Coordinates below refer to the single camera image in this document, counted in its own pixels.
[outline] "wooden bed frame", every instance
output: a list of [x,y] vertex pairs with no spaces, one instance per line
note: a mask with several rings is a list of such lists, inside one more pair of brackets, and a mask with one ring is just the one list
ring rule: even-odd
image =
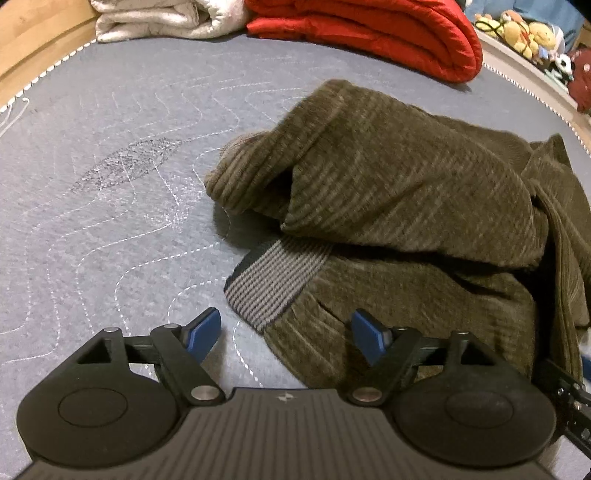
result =
[[0,8],[0,106],[95,38],[89,0],[8,0]]

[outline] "red plush toy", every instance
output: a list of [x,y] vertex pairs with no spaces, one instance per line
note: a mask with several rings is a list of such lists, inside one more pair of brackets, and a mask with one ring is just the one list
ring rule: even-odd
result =
[[574,80],[569,82],[569,95],[577,102],[577,110],[586,112],[591,109],[591,48],[577,50],[571,60],[575,68]]

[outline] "panda plush toy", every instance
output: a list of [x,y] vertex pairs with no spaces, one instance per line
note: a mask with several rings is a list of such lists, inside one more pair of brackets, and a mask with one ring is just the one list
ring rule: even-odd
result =
[[566,86],[573,79],[574,63],[571,62],[568,55],[558,55],[550,61],[548,73],[556,81]]

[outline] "round black pad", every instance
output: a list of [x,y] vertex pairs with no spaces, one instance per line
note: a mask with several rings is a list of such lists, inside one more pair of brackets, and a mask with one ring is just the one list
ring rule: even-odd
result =
[[21,402],[17,426],[32,455],[71,468],[114,466],[171,432],[177,406],[162,385],[129,371],[86,367],[84,375],[42,382]]
[[531,460],[554,432],[550,401],[525,382],[495,389],[461,390],[437,377],[400,394],[392,413],[401,433],[417,449],[453,465],[502,468]]

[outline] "yellow plush toy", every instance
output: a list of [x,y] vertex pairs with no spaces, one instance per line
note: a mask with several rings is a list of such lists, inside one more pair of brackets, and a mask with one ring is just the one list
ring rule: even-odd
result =
[[[534,56],[530,45],[530,38],[528,32],[517,22],[511,20],[503,23],[503,32],[505,41],[513,50],[521,53],[526,59],[531,60]],[[537,43],[535,44],[536,53],[538,50]]]
[[499,35],[503,36],[503,27],[502,25],[493,20],[489,14],[486,14],[484,17],[480,14],[475,15],[476,22],[474,23],[475,27],[478,30],[482,30],[486,35],[492,38],[499,38]]
[[532,22],[530,23],[530,33],[534,36],[535,42],[540,47],[544,47],[548,51],[556,48],[556,36],[554,36],[552,29],[548,25],[540,22]]
[[517,22],[527,32],[528,35],[530,34],[530,28],[528,24],[523,20],[523,17],[519,13],[514,10],[505,10],[501,14],[501,19],[499,22],[501,22],[501,25],[504,25],[511,21]]

